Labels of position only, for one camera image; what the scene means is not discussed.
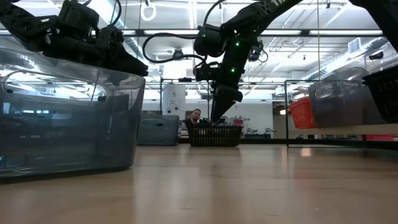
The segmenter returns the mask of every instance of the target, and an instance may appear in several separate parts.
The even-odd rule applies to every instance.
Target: floor
[[[398,156],[139,147],[130,170],[0,185],[0,223],[397,223]]]

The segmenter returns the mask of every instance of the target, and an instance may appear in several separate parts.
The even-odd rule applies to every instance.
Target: gray bin
[[[179,122],[177,115],[142,115],[137,144],[140,146],[177,145]]]
[[[132,166],[145,79],[0,48],[0,179]]]
[[[363,68],[349,68],[308,88],[316,127],[385,123],[381,119],[369,88],[362,84],[361,78],[367,74],[369,73]]]

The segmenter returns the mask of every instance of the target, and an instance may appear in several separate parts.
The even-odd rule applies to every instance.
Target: white cylindrical tank
[[[185,85],[167,85],[163,91],[162,107],[163,115],[185,119]]]

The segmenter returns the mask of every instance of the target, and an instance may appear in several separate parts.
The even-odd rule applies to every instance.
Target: man
[[[198,124],[198,120],[200,119],[201,111],[199,109],[194,109],[192,111],[191,117],[185,119],[183,122],[188,129],[193,128],[194,125]]]

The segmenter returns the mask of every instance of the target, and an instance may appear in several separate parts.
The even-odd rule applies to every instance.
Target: black wire basket
[[[363,77],[372,93],[381,118],[398,123],[398,67]]]
[[[188,130],[191,146],[235,147],[241,139],[242,126],[194,126]]]

